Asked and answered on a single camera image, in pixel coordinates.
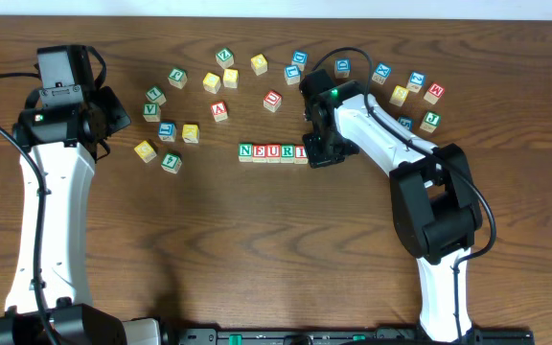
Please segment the red I block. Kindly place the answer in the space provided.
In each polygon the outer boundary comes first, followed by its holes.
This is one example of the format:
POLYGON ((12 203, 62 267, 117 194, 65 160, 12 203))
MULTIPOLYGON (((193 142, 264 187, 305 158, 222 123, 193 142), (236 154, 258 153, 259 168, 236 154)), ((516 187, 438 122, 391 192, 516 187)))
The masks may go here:
POLYGON ((294 163, 295 164, 308 164, 309 159, 305 150, 305 147, 303 145, 295 146, 294 151, 294 163))

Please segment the green R block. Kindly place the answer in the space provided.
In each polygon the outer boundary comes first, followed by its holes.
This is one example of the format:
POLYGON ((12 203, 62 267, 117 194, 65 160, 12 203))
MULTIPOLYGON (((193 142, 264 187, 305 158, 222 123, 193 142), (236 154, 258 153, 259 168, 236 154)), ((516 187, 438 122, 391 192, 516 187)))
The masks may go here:
POLYGON ((292 144, 281 145, 280 162, 293 163, 295 160, 295 146, 292 144))

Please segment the red U block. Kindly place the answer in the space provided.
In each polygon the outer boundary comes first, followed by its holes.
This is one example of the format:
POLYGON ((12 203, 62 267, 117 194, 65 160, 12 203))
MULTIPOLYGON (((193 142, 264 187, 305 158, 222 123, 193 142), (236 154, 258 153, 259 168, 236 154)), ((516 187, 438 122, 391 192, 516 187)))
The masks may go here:
POLYGON ((283 97, 274 90, 270 90, 264 97, 264 108, 271 112, 276 112, 282 104, 283 97))
POLYGON ((265 146, 266 162, 278 164, 281 162, 282 146, 280 144, 270 144, 265 146))

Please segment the red E block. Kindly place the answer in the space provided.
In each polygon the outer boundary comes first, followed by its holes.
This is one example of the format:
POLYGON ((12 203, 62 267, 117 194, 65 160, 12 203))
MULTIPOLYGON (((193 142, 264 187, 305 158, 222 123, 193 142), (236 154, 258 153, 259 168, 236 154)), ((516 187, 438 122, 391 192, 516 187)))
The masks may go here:
POLYGON ((266 145, 254 145, 252 147, 252 162, 266 163, 266 145))

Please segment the green N block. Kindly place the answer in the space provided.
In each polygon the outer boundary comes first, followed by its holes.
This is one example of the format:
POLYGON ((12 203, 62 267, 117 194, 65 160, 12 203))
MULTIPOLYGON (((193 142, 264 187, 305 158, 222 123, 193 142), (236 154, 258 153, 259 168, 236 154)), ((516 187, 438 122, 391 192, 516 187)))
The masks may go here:
POLYGON ((239 143, 238 158, 240 162, 252 162, 253 145, 251 143, 239 143))

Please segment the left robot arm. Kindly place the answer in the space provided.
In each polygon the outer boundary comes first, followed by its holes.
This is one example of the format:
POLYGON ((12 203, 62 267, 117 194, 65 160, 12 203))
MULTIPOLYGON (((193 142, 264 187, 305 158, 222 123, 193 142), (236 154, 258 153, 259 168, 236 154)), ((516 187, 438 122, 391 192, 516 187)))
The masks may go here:
POLYGON ((106 72, 95 75, 91 46, 36 52, 41 87, 26 99, 12 131, 20 153, 24 205, 21 242, 0 344, 167 344, 154 317, 122 321, 93 306, 86 273, 89 191, 106 140, 130 119, 106 72))

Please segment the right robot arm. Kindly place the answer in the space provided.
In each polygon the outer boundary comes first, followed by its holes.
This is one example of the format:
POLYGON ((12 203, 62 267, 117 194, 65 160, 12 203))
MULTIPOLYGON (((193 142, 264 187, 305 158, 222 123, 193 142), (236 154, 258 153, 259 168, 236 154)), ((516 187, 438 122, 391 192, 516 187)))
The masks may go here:
POLYGON ((299 90, 312 123, 303 137, 310 166, 339 164, 364 151, 385 172, 394 228, 419 268, 420 326, 433 341, 464 338, 472 329, 464 259, 482 224, 465 153, 414 135, 357 81, 336 84, 325 70, 316 70, 299 90))

